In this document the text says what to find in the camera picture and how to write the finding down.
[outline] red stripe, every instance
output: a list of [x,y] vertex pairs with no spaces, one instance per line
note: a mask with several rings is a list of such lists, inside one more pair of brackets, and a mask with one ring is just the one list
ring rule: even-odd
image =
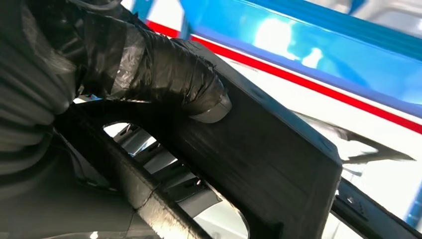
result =
[[[163,25],[160,25],[160,24],[157,24],[157,23],[154,23],[154,22],[148,22],[147,24],[151,29],[153,29],[156,32],[165,34],[165,35],[170,36],[170,37],[177,37],[178,36],[178,31],[176,31],[174,29],[168,28],[166,26],[163,26]],[[394,122],[398,125],[401,125],[405,128],[408,128],[410,130],[413,130],[415,132],[422,134],[422,125],[415,123],[411,120],[397,116],[393,113],[382,110],[378,107],[375,107],[375,106],[370,105],[368,103],[362,102],[360,100],[357,100],[353,97],[342,94],[342,93],[335,91],[333,89],[319,85],[315,82],[312,82],[310,80],[307,80],[307,79],[302,78],[300,76],[297,76],[295,74],[286,72],[282,69],[279,69],[277,67],[271,66],[271,65],[266,64],[264,62],[255,60],[255,59],[250,58],[248,56],[245,56],[245,55],[242,55],[242,54],[237,53],[235,51],[232,51],[230,49],[218,46],[218,45],[213,44],[211,42],[208,42],[208,41],[196,38],[196,37],[193,37],[192,40],[202,43],[204,46],[206,46],[208,49],[210,49],[215,54],[230,58],[234,61],[243,63],[245,65],[256,68],[258,70],[261,70],[261,71],[267,72],[269,74],[283,78],[285,80],[291,81],[295,84],[306,87],[308,89],[311,89],[311,90],[316,91],[318,93],[321,93],[323,95],[329,96],[333,99],[344,102],[348,105],[354,106],[358,109],[364,110],[364,111],[369,112],[371,114],[374,114],[378,117],[381,117],[381,118],[386,119],[388,121]]]

